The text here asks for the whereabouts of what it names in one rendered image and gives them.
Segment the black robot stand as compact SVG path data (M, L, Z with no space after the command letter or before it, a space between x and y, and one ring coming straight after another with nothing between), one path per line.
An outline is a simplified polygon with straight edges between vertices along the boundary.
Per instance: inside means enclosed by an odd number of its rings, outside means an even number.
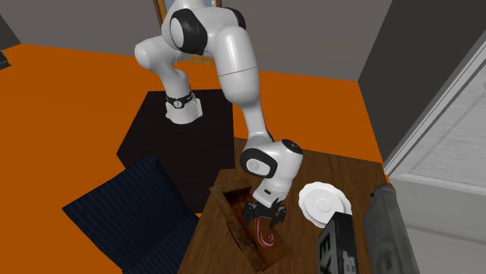
M221 169L235 168L232 104L221 90L196 90L203 115L187 125L166 118L164 91L149 91L117 157L129 167L156 156L185 204L201 213Z

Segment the red and white candy cane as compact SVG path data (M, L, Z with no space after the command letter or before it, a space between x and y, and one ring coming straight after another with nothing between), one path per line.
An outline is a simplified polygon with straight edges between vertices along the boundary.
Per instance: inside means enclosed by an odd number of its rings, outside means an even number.
M272 233L269 233L268 238L265 239L262 233L262 221L260 218L255 219L256 236L259 244L264 248L270 248L275 243L275 238Z

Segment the brown wooden open box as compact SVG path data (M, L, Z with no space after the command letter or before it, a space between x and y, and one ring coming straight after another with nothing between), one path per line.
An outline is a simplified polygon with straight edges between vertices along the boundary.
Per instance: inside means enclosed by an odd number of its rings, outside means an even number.
M287 257L291 250L279 235L276 228L269 228L270 218L259 217L262 221L262 233L265 239L269 233L275 238L270 248L264 248L257 240L255 220L248 228L244 225L241 212L248 200L252 203L251 184L247 180L232 181L210 188L210 195L215 199L222 212L235 243L252 266L254 272L265 271Z

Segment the black box with white print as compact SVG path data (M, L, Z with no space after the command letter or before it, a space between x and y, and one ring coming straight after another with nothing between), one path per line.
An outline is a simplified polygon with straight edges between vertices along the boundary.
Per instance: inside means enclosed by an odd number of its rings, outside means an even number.
M360 274L352 215L335 212L318 238L318 274Z

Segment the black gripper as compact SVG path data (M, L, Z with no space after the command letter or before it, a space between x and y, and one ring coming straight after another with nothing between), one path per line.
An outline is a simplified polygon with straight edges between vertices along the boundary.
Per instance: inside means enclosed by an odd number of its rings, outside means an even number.
M246 228L248 228L253 219L257 217L268 217L271 218L269 224L269 228L271 230L273 230L278 223L282 223L285 220L286 215L286 207L284 205L280 205L280 202L277 199L269 208L260 202L246 202L241 212L241 217L244 220L244 225Z

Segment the brown wooden table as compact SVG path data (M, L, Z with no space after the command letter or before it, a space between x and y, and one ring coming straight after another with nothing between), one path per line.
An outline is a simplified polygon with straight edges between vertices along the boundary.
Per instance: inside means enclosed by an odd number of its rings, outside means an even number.
M291 192L284 200L287 216L275 229L291 252L264 272L254 272L229 231L216 201L209 197L178 274L318 274L317 240L321 230L298 205L299 191L314 181L340 189L351 203L360 274L372 274L363 216L371 193L386 182L380 163L305 150Z

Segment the white plate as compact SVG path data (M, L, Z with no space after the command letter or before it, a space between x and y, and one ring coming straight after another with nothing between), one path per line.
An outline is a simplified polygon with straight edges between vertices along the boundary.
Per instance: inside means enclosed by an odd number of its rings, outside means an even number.
M352 214L346 195L332 184L315 181L299 191L298 205L305 218L324 228L335 212Z

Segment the tall dark grey box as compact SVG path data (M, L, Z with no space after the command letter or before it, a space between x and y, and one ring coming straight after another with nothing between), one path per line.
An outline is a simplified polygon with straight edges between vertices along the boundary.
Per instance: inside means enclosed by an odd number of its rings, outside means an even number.
M363 224L372 274L420 274L392 184L371 193Z

